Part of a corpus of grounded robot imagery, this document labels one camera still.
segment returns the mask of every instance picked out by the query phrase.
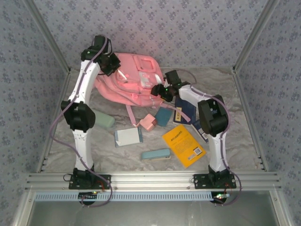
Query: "teal eraser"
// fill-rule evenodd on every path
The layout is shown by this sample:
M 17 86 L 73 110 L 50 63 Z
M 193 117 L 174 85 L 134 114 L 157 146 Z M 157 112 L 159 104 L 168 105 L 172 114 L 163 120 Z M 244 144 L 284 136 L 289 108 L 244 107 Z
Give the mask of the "teal eraser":
M 143 152 L 141 154 L 141 160 L 159 160 L 159 159 L 169 159 L 170 158 L 170 150 L 168 148 L 156 150 L 156 151 L 148 151 Z
M 171 115 L 172 115 L 173 111 L 160 107 L 157 114 L 155 115 L 155 119 L 157 120 L 157 125 L 159 126 L 166 126 Z
M 95 113 L 95 124 L 104 128 L 110 128 L 114 125 L 115 119 L 108 114 L 93 110 Z

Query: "fabric surface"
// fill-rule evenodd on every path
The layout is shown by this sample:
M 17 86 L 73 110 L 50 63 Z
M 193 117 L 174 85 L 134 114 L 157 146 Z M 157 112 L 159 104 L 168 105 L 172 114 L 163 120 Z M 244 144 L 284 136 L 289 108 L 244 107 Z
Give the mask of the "fabric surface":
M 166 73 L 171 70 L 173 69 L 164 69 L 162 72 Z M 229 107 L 232 122 L 230 131 L 227 133 L 226 148 L 230 167 L 232 169 L 242 170 L 260 169 L 260 164 L 232 75 L 211 68 L 194 68 L 189 70 L 197 77 L 198 84 L 195 85 L 196 88 L 209 94 L 222 95 L 226 106 Z M 71 81 L 65 99 L 67 99 L 69 94 L 73 91 L 78 74 L 77 71 L 71 72 Z M 193 82 L 193 78 L 186 73 L 179 72 L 179 76 L 183 81 Z M 151 132 L 147 132 L 142 128 L 143 143 L 116 148 L 114 131 L 133 127 L 131 126 L 125 105 L 104 99 L 98 91 L 94 89 L 91 93 L 89 106 L 91 109 L 98 110 L 115 118 L 115 124 L 112 128 L 103 129 L 99 126 L 92 128 L 92 157 L 96 171 L 185 170 L 174 154 L 172 154 L 171 159 L 162 161 L 141 161 L 140 159 L 142 152 L 168 148 L 162 139 L 162 135 L 177 126 L 172 123 L 172 117 L 166 127 L 156 126 Z M 137 121 L 143 119 L 148 113 L 155 115 L 157 111 L 158 109 L 153 108 L 133 107 Z M 187 170 L 208 170 L 210 158 L 208 144 L 197 135 L 192 126 L 187 126 L 186 128 L 207 150 L 207 154 L 188 167 Z M 58 123 L 55 137 L 67 143 L 74 144 L 72 131 L 63 118 L 61 122 Z M 75 153 L 73 150 L 53 142 L 44 168 L 45 173 L 72 172 L 74 165 Z
M 64 74 L 21 0 L 0 1 L 0 226 L 37 168 Z
M 230 66 L 266 0 L 35 0 L 68 65 L 97 34 L 162 66 Z
M 301 225 L 301 2 L 281 0 L 240 71 L 269 170 Z

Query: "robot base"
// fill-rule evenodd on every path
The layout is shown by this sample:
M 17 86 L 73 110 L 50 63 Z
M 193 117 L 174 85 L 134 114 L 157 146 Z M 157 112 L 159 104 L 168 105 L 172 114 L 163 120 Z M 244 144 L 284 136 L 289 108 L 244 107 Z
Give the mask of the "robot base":
M 195 189 L 227 189 L 236 188 L 234 175 L 230 174 L 227 169 L 214 172 L 209 166 L 208 174 L 194 174 Z
M 111 182 L 111 175 L 99 174 L 105 178 L 108 182 Z M 73 175 L 71 175 L 69 181 L 70 190 L 109 190 L 109 185 L 102 181 L 100 178 L 90 173 L 88 170 L 82 171 L 74 168 Z

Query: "pink backpack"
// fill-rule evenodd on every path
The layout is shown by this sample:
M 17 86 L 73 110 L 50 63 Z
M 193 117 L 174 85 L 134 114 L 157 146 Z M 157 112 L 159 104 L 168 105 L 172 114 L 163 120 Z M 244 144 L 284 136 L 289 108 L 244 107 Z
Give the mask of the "pink backpack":
M 110 76 L 98 76 L 94 85 L 104 98 L 126 105 L 133 125 L 136 125 L 136 121 L 131 106 L 162 106 L 178 111 L 178 109 L 164 104 L 160 96 L 151 95 L 151 89 L 155 85 L 165 82 L 154 58 L 129 53 L 115 54 L 121 61 L 121 67 Z M 179 112 L 186 121 L 190 121 L 185 114 Z

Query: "dark blue book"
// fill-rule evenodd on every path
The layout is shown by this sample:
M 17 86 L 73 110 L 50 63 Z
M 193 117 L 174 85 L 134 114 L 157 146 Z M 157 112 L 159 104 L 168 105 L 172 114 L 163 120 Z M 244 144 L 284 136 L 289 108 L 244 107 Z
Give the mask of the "dark blue book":
M 207 143 L 208 142 L 208 137 L 207 137 L 207 134 L 203 131 L 199 119 L 196 120 L 195 122 L 193 122 L 191 125 L 192 125 L 193 129 L 197 132 L 197 134 L 201 138 L 203 138 L 203 140 Z
M 175 124 L 184 124 L 184 125 L 191 125 L 192 122 L 196 120 L 196 112 L 197 109 L 194 105 L 187 102 L 186 100 L 182 100 L 179 97 L 175 98 L 174 107 L 181 110 L 184 114 L 186 114 L 190 118 L 190 122 L 187 122 L 181 114 L 177 111 L 174 111 L 174 121 Z

